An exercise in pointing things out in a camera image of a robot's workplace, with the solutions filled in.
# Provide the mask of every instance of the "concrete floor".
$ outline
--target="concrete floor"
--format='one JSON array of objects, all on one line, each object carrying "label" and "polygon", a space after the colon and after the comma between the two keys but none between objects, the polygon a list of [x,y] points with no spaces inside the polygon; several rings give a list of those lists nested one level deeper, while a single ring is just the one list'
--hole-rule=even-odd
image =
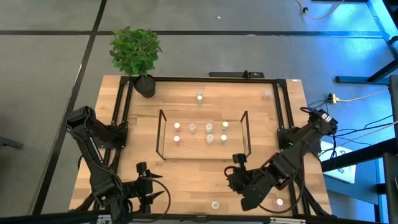
[{"label": "concrete floor", "polygon": [[[100,2],[3,0],[0,30],[91,30]],[[323,15],[335,4],[310,0],[303,3],[314,16]],[[365,3],[344,3],[330,17],[313,21],[301,15],[293,0],[108,1],[99,30],[127,25],[153,30],[379,31]],[[164,53],[151,71],[153,75],[206,77],[208,72],[260,71],[268,78],[302,79],[308,103],[324,99],[329,93],[347,99],[384,89],[385,86],[336,84],[333,79],[337,75],[370,76],[393,60],[384,39],[376,36],[160,35],[159,38]],[[111,39],[108,35],[97,35],[76,108],[94,107],[102,76],[119,75],[108,53]],[[0,217],[29,213],[87,41],[87,35],[0,35],[0,136],[25,144],[20,151],[7,147],[0,150]],[[329,106],[329,110],[340,128],[362,128],[392,113],[388,93]],[[392,128],[388,128],[361,141],[377,143],[393,136]],[[346,146],[362,148],[353,143]],[[79,156],[75,141],[67,135],[45,213],[67,211]],[[361,169],[366,173],[366,169],[375,169],[375,165]],[[362,175],[356,178],[357,182],[369,185],[376,182],[373,175],[370,180]],[[338,184],[336,180],[326,182]],[[336,193],[329,196],[335,215],[374,220],[370,203]]]}]

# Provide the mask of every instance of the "yellow cable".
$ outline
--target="yellow cable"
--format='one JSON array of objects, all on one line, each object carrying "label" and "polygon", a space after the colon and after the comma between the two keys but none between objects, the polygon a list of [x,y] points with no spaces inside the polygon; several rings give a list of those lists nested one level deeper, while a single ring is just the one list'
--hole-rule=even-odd
[{"label": "yellow cable", "polygon": [[[301,7],[300,8],[305,8],[305,6],[303,5],[303,3],[300,1],[300,0],[294,0],[294,1],[296,1]],[[326,16],[329,16],[332,12],[334,12],[341,4],[343,4],[344,3],[344,1],[345,0],[342,0],[336,7],[334,7],[330,12],[328,12],[326,15],[324,15],[324,16],[321,16],[321,17],[318,17],[318,18],[314,18],[314,17],[312,17],[309,13],[308,13],[308,10],[306,10],[305,11],[305,13],[307,14],[307,16],[309,17],[309,18],[311,18],[311,19],[313,19],[313,20],[319,20],[319,19],[323,19],[323,18],[325,18]]]}]

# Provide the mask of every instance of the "wooden table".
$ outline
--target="wooden table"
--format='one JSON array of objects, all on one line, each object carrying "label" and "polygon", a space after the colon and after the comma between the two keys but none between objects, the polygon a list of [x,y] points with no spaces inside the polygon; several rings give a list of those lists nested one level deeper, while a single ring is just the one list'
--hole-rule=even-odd
[{"label": "wooden table", "polygon": [[[120,76],[106,75],[103,78],[96,103],[97,119],[110,124],[118,92]],[[299,110],[306,106],[300,80],[287,80],[292,114],[296,126],[307,123],[308,114]],[[197,90],[204,91],[203,103],[197,104]],[[172,195],[171,214],[196,215],[271,215],[260,208],[242,211],[241,195],[228,187],[223,174],[226,166],[234,165],[231,160],[212,159],[167,159],[164,161],[155,152],[159,110],[167,113],[167,119],[189,121],[199,119],[206,122],[240,119],[244,111],[249,114],[249,130],[252,154],[248,158],[248,169],[258,168],[275,152],[279,151],[276,130],[279,127],[275,109],[274,94],[263,99],[272,84],[265,83],[202,83],[202,82],[157,82],[156,94],[152,98],[142,97],[133,90],[128,114],[129,132],[126,147],[121,154],[118,175],[123,182],[137,178],[136,164],[146,161],[148,169],[162,175],[159,179]],[[285,127],[287,115],[284,108],[282,89],[279,90]],[[325,182],[319,160],[313,154],[305,156],[305,183],[315,200],[328,213],[331,212]],[[70,208],[76,208],[90,193],[90,172],[82,160],[73,191]],[[162,190],[154,184],[154,190]],[[282,198],[283,206],[274,205],[276,198]],[[217,201],[220,207],[211,208]],[[286,187],[278,191],[273,188],[264,199],[263,206],[272,210],[283,210],[290,206],[289,191]],[[151,206],[152,213],[163,213],[167,206],[167,195],[156,198]],[[298,206],[302,213],[302,203]],[[283,215],[291,216],[292,212]]]}]

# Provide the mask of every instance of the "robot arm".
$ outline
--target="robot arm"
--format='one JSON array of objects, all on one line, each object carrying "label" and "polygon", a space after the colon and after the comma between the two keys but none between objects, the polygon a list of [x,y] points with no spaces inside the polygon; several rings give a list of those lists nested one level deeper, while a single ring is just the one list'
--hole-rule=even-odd
[{"label": "robot arm", "polygon": [[[259,206],[271,188],[282,190],[294,181],[303,166],[304,155],[324,135],[336,133],[337,121],[326,112],[323,110],[307,112],[310,115],[308,123],[302,128],[290,130],[285,135],[290,146],[283,148],[282,152],[275,153],[260,168],[246,170],[244,166],[246,156],[233,155],[233,161],[239,163],[240,167],[227,167],[225,174],[229,187],[242,194],[241,206],[244,211]],[[231,168],[232,174],[227,174],[226,171]]]},{"label": "robot arm", "polygon": [[[75,110],[67,117],[67,131],[76,140],[91,173],[91,194],[77,210],[87,210],[96,200],[103,208],[109,206],[113,223],[131,221],[134,213],[150,214],[150,204],[163,193],[152,194],[150,179],[162,176],[152,174],[145,162],[137,164],[138,179],[125,183],[104,164],[97,145],[122,148],[127,134],[126,127],[126,124],[104,125],[96,119],[95,111],[88,106]],[[129,208],[129,198],[134,197],[138,197],[141,203],[136,212]]]}]

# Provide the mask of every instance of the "small cup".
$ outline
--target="small cup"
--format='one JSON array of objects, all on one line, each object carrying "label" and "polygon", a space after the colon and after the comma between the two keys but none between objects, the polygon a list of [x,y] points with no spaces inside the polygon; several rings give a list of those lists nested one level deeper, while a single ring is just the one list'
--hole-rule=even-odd
[{"label": "small cup", "polygon": [[197,96],[197,98],[198,98],[198,104],[201,104],[201,101],[202,101],[202,99],[203,99],[203,96]]},{"label": "small cup", "polygon": [[174,136],[174,142],[176,144],[180,144],[181,140],[180,140],[180,136]]},{"label": "small cup", "polygon": [[266,93],[264,94],[263,98],[268,99],[271,96],[271,94],[272,94],[271,90],[266,90]]},{"label": "small cup", "polygon": [[206,133],[210,134],[213,131],[213,125],[208,123],[206,124]]},{"label": "small cup", "polygon": [[189,124],[189,132],[191,132],[192,134],[195,134],[197,131],[197,126],[195,124]]},{"label": "small cup", "polygon": [[175,123],[174,124],[174,128],[175,128],[175,131],[180,131],[180,123]]},{"label": "small cup", "polygon": [[203,90],[197,90],[197,96],[203,96]]},{"label": "small cup", "polygon": [[211,203],[211,208],[212,209],[218,209],[220,207],[220,204],[218,202],[212,202]]},{"label": "small cup", "polygon": [[224,144],[225,142],[226,142],[226,135],[223,134],[223,135],[221,136],[221,143]]},{"label": "small cup", "polygon": [[214,136],[212,134],[208,134],[206,138],[207,144],[212,144],[214,141]]},{"label": "small cup", "polygon": [[225,131],[226,128],[228,128],[228,122],[224,121],[223,122],[223,131]]},{"label": "small cup", "polygon": [[282,206],[284,204],[284,201],[281,198],[277,198],[273,201],[274,205],[277,206]]}]

